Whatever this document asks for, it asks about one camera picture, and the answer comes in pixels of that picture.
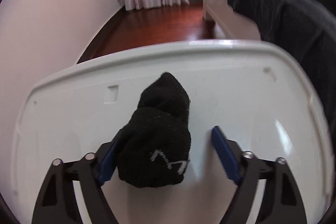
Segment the black sock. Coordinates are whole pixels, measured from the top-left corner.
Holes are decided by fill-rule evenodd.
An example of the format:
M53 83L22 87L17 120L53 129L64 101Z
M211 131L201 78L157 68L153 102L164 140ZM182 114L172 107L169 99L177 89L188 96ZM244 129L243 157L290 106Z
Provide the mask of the black sock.
M189 96L171 73L141 93L116 144L120 180L137 188L183 181L191 148L189 110Z

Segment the white bed frame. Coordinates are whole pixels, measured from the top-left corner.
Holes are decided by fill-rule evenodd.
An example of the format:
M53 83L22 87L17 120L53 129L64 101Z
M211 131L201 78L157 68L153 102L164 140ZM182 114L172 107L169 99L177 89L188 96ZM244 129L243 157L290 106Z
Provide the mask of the white bed frame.
M261 40L256 23L234 12L228 0L203 0L203 19L215 22L228 39Z

